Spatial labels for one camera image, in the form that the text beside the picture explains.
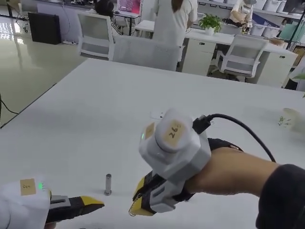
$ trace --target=computer monitor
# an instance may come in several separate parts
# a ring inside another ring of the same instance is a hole
[[[141,0],[118,0],[118,11],[140,14]]]
[[[287,0],[284,12],[302,14],[305,9],[305,0]]]

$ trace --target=black speaker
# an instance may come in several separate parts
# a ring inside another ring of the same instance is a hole
[[[29,13],[30,31],[34,42],[61,43],[59,17],[45,13]]]

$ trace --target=paper cup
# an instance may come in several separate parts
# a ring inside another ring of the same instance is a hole
[[[284,108],[278,121],[279,126],[305,134],[305,117],[291,108]]]

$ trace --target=potted plant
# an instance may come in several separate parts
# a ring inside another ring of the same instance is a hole
[[[199,26],[205,30],[206,34],[212,36],[221,29],[220,18],[211,14],[206,14],[199,20]]]

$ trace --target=metal pin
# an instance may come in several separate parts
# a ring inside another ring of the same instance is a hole
[[[111,194],[111,174],[106,175],[106,189],[104,191],[105,196],[110,196]]]

